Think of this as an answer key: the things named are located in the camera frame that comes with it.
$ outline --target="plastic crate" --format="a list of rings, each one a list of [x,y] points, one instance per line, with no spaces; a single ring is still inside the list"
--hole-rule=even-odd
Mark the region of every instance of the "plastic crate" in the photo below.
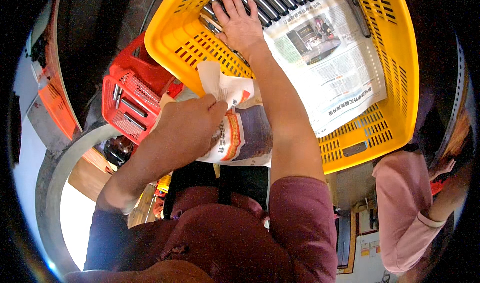
[[[172,84],[175,77],[162,66],[148,63],[147,52],[143,48],[144,34],[138,36],[114,59],[110,66],[110,74],[103,78],[102,88],[102,116],[105,120],[128,137],[135,144],[147,137],[160,114],[160,98],[167,92],[175,98],[183,88],[183,84]],[[132,53],[140,47],[139,57]],[[131,107],[113,100],[115,85],[123,91],[121,99],[129,101],[142,112],[145,117],[137,114]],[[125,117],[125,113],[134,119],[134,122]]]
[[[145,34],[150,56],[200,96],[205,94],[196,67],[201,61],[220,62],[228,76],[254,77],[198,20],[208,1],[164,0]],[[326,174],[402,147],[411,139],[417,118],[419,66],[407,4],[405,0],[359,1],[383,67],[387,99],[319,138]]]

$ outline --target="shirt sleeve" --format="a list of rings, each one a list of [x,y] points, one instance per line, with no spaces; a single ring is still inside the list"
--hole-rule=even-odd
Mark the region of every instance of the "shirt sleeve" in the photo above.
[[[297,282],[335,282],[338,258],[333,205],[325,183],[306,177],[275,181],[270,232],[293,259]]]
[[[93,213],[87,259],[83,270],[113,270],[132,238],[123,214],[97,210]]]
[[[396,245],[396,265],[391,266],[390,271],[399,273],[411,269],[422,258],[445,222],[430,220],[418,212]]]

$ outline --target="white wall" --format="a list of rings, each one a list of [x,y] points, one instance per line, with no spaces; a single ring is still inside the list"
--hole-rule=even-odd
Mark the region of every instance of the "white wall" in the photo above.
[[[375,256],[362,256],[361,244],[375,242],[379,240],[379,233],[371,233],[357,237],[357,245],[355,246],[355,260],[353,263],[353,273],[337,274],[337,283],[377,283],[382,282],[385,271],[380,253]],[[390,275],[389,283],[397,282],[396,275]]]
[[[87,245],[95,202],[68,182],[60,199],[60,226],[70,256],[82,271],[87,259]]]
[[[47,148],[35,132],[30,120],[27,117],[24,118],[21,122],[19,164],[15,165],[13,169],[13,178],[15,179],[15,189],[17,190],[21,210],[37,244],[38,250],[43,257],[47,257],[47,253],[40,239],[39,227],[37,225],[35,188],[37,186],[40,166],[42,166],[46,151]]]

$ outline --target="orange plastic basket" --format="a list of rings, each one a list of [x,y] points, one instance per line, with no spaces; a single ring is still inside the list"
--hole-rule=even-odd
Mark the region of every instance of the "orange plastic basket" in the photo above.
[[[196,68],[201,61],[218,61],[228,76],[254,77],[198,20],[208,1],[164,0],[145,34],[148,54],[200,96],[205,94]],[[387,99],[319,138],[326,174],[402,147],[411,139],[417,118],[419,66],[407,4],[405,0],[359,1],[383,67]]]

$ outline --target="red plastic basket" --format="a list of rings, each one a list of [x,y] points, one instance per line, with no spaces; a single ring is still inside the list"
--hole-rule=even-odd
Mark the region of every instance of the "red plastic basket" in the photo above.
[[[149,57],[144,46],[144,35],[138,36],[118,54],[110,67],[110,74],[103,78],[102,90],[103,117],[135,144],[140,144],[155,124],[160,113],[161,95],[167,92],[175,98],[183,89],[181,83],[172,84],[175,77],[162,66],[146,62]],[[140,54],[135,57],[132,54],[138,47]],[[137,114],[121,100],[116,108],[116,100],[113,100],[116,84],[122,89],[121,99],[145,112],[146,117]]]

